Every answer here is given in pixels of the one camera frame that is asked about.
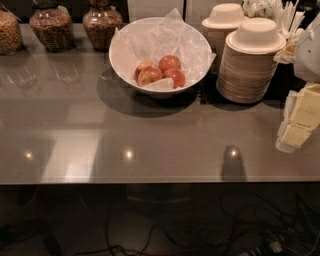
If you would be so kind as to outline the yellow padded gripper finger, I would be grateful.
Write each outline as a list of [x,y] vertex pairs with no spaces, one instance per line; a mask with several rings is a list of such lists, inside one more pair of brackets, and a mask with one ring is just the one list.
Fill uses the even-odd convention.
[[284,153],[294,153],[307,141],[311,132],[303,126],[282,122],[275,142],[275,147]]

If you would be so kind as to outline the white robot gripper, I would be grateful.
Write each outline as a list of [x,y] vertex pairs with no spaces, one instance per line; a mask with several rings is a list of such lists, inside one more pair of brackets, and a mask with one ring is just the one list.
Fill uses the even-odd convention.
[[294,55],[295,76],[307,83],[297,95],[290,122],[310,129],[320,124],[320,13],[300,34]]

